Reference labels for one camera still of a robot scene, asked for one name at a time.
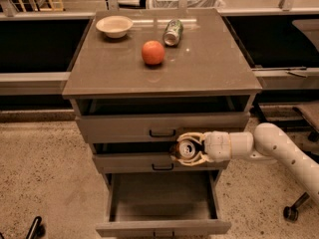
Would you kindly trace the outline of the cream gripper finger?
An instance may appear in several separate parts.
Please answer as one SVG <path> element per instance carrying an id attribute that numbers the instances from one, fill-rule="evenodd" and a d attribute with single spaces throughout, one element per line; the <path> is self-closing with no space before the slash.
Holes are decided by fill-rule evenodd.
<path id="1" fill-rule="evenodd" d="M 205 134 L 201 132 L 186 132 L 181 134 L 176 141 L 182 142 L 185 140 L 196 142 L 197 144 L 202 145 L 205 140 Z"/>
<path id="2" fill-rule="evenodd" d="M 182 159 L 174 155 L 172 155 L 170 158 L 172 161 L 178 162 L 184 166 L 197 166 L 207 162 L 207 158 L 203 157 L 202 155 L 197 155 L 195 158 L 192 159 Z"/>

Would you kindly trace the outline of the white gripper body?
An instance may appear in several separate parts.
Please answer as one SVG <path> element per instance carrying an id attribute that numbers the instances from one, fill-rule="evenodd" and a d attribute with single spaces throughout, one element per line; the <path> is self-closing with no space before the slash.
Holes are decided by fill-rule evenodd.
<path id="1" fill-rule="evenodd" d="M 213 131 L 204 134 L 204 152 L 211 162 L 230 160 L 230 135 L 228 132 Z"/>

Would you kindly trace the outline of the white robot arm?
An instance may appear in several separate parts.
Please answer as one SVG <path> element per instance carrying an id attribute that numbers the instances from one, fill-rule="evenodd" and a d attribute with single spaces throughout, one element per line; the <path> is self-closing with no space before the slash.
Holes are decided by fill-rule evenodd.
<path id="1" fill-rule="evenodd" d="M 278 126 L 265 122 L 251 132 L 187 132 L 171 148 L 170 157 L 184 166 L 245 159 L 277 160 L 287 167 L 308 195 L 319 203 L 319 164 Z"/>

